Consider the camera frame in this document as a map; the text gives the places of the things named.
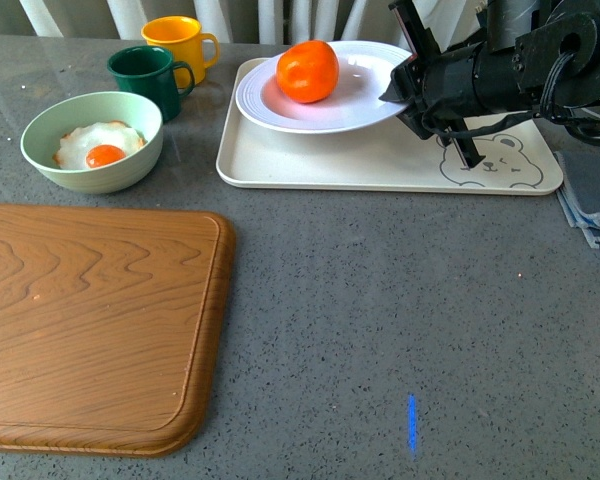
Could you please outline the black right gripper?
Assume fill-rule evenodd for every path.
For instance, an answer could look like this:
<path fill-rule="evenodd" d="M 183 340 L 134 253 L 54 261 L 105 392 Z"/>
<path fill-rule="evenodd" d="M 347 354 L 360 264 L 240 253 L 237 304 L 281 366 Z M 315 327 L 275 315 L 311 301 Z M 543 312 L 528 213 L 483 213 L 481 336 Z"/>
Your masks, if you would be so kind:
<path fill-rule="evenodd" d="M 525 121 L 512 47 L 492 51 L 480 42 L 446 53 L 435 42 L 409 47 L 379 99 L 404 103 L 402 120 L 421 139 L 468 139 Z"/>

